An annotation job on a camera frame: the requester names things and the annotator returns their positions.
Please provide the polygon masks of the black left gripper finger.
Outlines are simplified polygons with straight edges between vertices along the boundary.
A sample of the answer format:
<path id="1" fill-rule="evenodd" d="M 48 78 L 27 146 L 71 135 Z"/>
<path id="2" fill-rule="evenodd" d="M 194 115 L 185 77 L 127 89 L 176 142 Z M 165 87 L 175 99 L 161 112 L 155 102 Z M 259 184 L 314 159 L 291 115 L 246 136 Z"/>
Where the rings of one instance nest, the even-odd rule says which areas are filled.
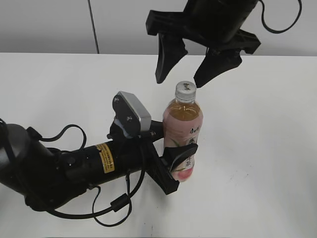
<path id="1" fill-rule="evenodd" d="M 162 159 L 168 170 L 172 172 L 187 158 L 197 152 L 197 144 L 188 144 L 180 147 L 165 147 Z"/>
<path id="2" fill-rule="evenodd" d="M 164 138 L 163 123 L 161 121 L 151 121 L 150 125 L 151 141 L 158 141 Z"/>

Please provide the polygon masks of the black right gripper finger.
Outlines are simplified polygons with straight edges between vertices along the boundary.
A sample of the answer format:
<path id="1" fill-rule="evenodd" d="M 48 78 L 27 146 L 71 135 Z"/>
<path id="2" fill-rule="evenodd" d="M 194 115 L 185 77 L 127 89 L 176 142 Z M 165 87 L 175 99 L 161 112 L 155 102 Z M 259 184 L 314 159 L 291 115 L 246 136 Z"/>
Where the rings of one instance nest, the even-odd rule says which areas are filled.
<path id="1" fill-rule="evenodd" d="M 158 34 L 158 61 L 155 71 L 157 84 L 165 81 L 176 64 L 188 54 L 181 37 Z"/>
<path id="2" fill-rule="evenodd" d="M 237 68 L 242 63 L 240 52 L 241 50 L 237 49 L 224 51 L 209 49 L 194 75 L 196 86 L 203 87 L 222 73 Z"/>

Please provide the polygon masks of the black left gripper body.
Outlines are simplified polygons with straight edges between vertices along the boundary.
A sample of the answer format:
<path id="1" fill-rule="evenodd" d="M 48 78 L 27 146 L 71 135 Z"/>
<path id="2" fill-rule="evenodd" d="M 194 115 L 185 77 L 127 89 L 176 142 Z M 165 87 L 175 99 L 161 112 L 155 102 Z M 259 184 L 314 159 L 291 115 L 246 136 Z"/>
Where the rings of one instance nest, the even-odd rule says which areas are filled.
<path id="1" fill-rule="evenodd" d="M 126 172 L 143 171 L 168 195 L 176 192 L 179 187 L 171 175 L 164 160 L 159 157 L 154 142 L 151 141 L 150 130 L 142 132 L 133 138 L 126 138 L 123 131 L 112 123 L 109 134 L 112 141 L 108 142 L 114 161 L 113 178 L 118 178 Z"/>

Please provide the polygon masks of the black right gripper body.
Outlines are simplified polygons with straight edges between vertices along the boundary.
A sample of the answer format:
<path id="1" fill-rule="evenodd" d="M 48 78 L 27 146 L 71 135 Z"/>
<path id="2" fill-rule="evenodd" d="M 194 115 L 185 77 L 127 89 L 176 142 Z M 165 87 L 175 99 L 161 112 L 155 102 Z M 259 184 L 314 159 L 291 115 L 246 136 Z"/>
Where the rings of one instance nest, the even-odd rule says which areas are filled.
<path id="1" fill-rule="evenodd" d="M 255 0 L 189 0 L 182 12 L 150 10 L 146 30 L 149 35 L 172 35 L 217 51 L 241 49 L 253 54 L 261 43 L 241 26 L 256 4 Z"/>

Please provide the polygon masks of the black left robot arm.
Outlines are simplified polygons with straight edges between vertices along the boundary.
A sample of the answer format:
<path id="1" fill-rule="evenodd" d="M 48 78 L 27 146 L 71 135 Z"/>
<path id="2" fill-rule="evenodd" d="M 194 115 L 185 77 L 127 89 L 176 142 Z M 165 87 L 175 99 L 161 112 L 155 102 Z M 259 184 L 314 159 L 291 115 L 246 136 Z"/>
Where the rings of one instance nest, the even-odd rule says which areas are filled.
<path id="1" fill-rule="evenodd" d="M 78 150 L 47 148 L 45 139 L 33 128 L 0 123 L 0 181 L 23 195 L 27 206 L 35 211 L 55 210 L 82 195 L 95 185 L 128 173 L 148 174 L 170 194 L 179 182 L 171 174 L 197 151 L 197 144 L 167 147 L 159 156 L 154 142 L 163 137 L 162 123 L 153 121 L 150 129 L 134 137 L 124 134 L 113 123 L 108 141 Z"/>

